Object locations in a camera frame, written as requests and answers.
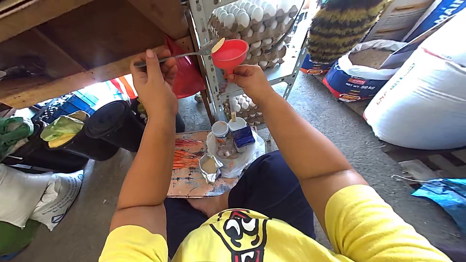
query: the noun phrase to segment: concrete floor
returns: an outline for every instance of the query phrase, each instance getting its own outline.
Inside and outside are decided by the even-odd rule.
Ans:
[[[283,93],[284,89],[279,87],[277,91]],[[333,99],[313,76],[300,73],[288,100],[299,114],[335,143],[354,168],[419,233],[433,244],[466,245],[459,238],[458,227],[442,208],[429,200],[410,196],[411,188],[390,178],[393,174],[401,175],[401,167],[381,151],[383,144],[364,120]],[[179,108],[186,131],[210,129],[202,103],[188,97],[179,101]],[[268,130],[261,130],[260,135],[266,138]],[[267,150],[276,149],[272,140]],[[12,261],[97,261],[132,160],[133,155],[126,150],[120,150],[105,162],[92,160],[81,192],[60,224],[53,232],[42,226],[31,245]],[[318,241],[328,247],[322,229],[316,230]]]

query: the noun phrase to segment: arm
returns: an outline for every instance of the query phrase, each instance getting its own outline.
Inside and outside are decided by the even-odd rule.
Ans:
[[[159,49],[158,56],[170,51]],[[145,60],[147,73],[133,66]],[[152,50],[140,54],[130,65],[134,87],[149,121],[136,157],[126,174],[110,231],[124,225],[141,226],[166,239],[166,216],[163,201],[170,186],[175,150],[175,115],[178,101],[171,90],[177,72],[174,58],[159,65]]]
[[[344,187],[367,182],[328,138],[272,89],[260,67],[239,66],[228,78],[260,107],[283,158],[299,179],[306,199],[326,230],[324,215],[330,197]]]

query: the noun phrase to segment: fingernail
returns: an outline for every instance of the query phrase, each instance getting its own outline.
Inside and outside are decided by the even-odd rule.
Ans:
[[[148,58],[154,58],[154,57],[155,57],[154,51],[152,51],[152,49],[147,49],[147,50],[146,50],[146,57],[148,57]]]

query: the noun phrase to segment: cartoon print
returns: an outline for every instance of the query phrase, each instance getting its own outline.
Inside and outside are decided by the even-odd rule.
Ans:
[[[234,209],[218,214],[218,221],[225,214],[229,217],[221,224],[210,224],[232,253],[232,262],[261,262],[267,242],[267,219],[251,218],[248,210]]]

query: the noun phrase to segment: yellow t-shirt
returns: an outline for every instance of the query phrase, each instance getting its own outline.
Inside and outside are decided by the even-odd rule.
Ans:
[[[172,261],[450,261],[416,233],[370,186],[335,193],[325,209],[334,252],[289,224],[245,209],[216,214],[183,240]],[[100,262],[165,262],[159,234],[138,226],[113,230]]]

